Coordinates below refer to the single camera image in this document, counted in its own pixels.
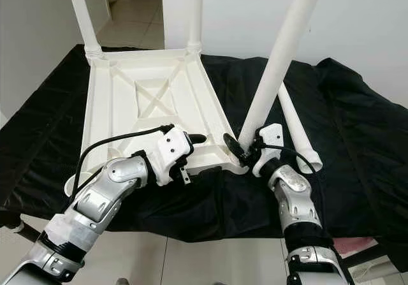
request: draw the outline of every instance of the white wall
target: white wall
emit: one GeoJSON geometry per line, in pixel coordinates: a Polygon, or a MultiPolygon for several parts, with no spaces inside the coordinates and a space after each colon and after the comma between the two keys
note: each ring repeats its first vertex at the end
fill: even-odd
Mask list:
{"type": "MultiPolygon", "coordinates": [[[[268,57],[291,0],[203,0],[203,53],[268,57]]],[[[187,41],[188,0],[163,0],[166,48],[187,41]]],[[[296,60],[332,57],[408,107],[408,0],[319,0],[296,60]]]]}
{"type": "MultiPolygon", "coordinates": [[[[106,2],[87,3],[99,30],[106,2]]],[[[0,10],[1,112],[10,118],[82,39],[71,0],[0,0],[0,10]]]]}

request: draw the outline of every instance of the black cloth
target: black cloth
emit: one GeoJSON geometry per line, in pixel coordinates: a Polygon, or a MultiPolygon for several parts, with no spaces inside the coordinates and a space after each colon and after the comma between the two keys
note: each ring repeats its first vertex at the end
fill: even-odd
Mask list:
{"type": "MultiPolygon", "coordinates": [[[[105,51],[122,49],[109,48],[105,51]]],[[[203,65],[236,135],[266,59],[203,55],[203,65]]],[[[0,207],[51,218],[67,204],[63,187],[80,153],[89,66],[76,46],[0,130],[0,207]]],[[[293,61],[285,84],[323,161],[328,231],[334,237],[373,236],[398,248],[408,237],[408,111],[371,90],[361,76],[332,59],[317,66],[293,61]]],[[[283,125],[279,100],[267,124],[283,125]]],[[[297,169],[295,159],[282,160],[297,169]]],[[[313,176],[312,199],[321,199],[313,176]]],[[[226,237],[281,237],[277,202],[265,180],[220,168],[188,186],[148,186],[125,199],[112,231],[150,231],[187,242],[226,237]]]]}

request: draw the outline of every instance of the tiled floor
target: tiled floor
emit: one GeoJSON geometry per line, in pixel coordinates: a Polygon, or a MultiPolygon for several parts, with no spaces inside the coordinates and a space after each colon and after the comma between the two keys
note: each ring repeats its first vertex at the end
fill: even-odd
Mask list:
{"type": "Polygon", "coordinates": [[[162,0],[118,0],[112,20],[98,33],[106,47],[164,48],[162,0]]]}
{"type": "MultiPolygon", "coordinates": [[[[46,221],[23,217],[37,230],[46,221]]],[[[0,230],[0,280],[29,250],[30,243],[0,230]]],[[[114,285],[285,284],[279,239],[230,239],[187,244],[151,233],[104,232],[70,284],[114,285]]]]}
{"type": "Polygon", "coordinates": [[[356,283],[356,285],[408,285],[408,272],[393,274],[363,283],[356,283]]]}

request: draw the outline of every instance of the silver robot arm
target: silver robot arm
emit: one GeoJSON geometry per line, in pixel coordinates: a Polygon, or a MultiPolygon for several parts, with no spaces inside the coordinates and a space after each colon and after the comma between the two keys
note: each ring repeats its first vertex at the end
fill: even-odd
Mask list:
{"type": "Polygon", "coordinates": [[[279,204],[279,218],[288,249],[290,285],[349,284],[335,252],[332,239],[324,232],[313,201],[308,180],[292,167],[282,164],[281,150],[265,145],[283,146],[282,127],[272,124],[257,132],[252,172],[269,178],[268,187],[279,204]]]}
{"type": "Polygon", "coordinates": [[[193,153],[194,143],[203,141],[202,135],[171,128],[149,154],[141,151],[129,158],[108,161],[66,211],[53,216],[31,250],[1,284],[44,285],[72,280],[123,199],[146,186],[148,180],[165,185],[180,176],[189,181],[183,168],[186,157],[193,153]]]}

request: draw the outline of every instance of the black cable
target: black cable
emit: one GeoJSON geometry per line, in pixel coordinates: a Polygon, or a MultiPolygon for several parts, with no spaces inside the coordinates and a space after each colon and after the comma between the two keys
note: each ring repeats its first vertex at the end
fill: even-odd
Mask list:
{"type": "Polygon", "coordinates": [[[325,203],[325,200],[324,200],[323,188],[322,188],[322,184],[321,184],[319,175],[317,174],[317,172],[313,168],[312,164],[306,159],[306,157],[304,157],[299,152],[297,152],[297,151],[295,151],[293,149],[290,149],[290,148],[287,148],[287,147],[282,147],[282,146],[265,145],[265,144],[263,144],[262,147],[271,148],[271,149],[279,149],[279,150],[286,151],[286,152],[288,152],[290,154],[293,154],[293,155],[299,157],[310,168],[310,170],[312,171],[313,175],[316,178],[317,186],[318,186],[319,194],[320,194],[320,207],[321,207],[320,221],[321,221],[321,227],[325,232],[327,232],[327,229],[326,229],[326,207],[325,207],[326,203],[325,203]]]}
{"type": "Polygon", "coordinates": [[[72,194],[69,197],[69,204],[73,203],[74,200],[75,200],[75,197],[77,196],[79,175],[81,173],[82,164],[84,163],[85,157],[88,155],[88,153],[92,149],[95,149],[96,147],[98,147],[100,145],[104,145],[106,143],[114,142],[116,140],[123,140],[124,138],[131,138],[131,137],[135,137],[135,136],[151,134],[151,133],[158,132],[158,131],[162,131],[164,133],[167,133],[169,131],[169,129],[171,129],[172,127],[174,127],[174,125],[171,124],[169,126],[160,126],[160,127],[154,128],[154,129],[146,130],[146,131],[118,135],[118,136],[107,138],[105,140],[100,140],[100,141],[98,141],[96,143],[93,143],[89,147],[87,147],[84,150],[84,152],[81,154],[81,156],[79,158],[79,161],[78,161],[78,164],[76,166],[75,179],[74,179],[74,184],[73,184],[73,187],[72,187],[72,194]]]}

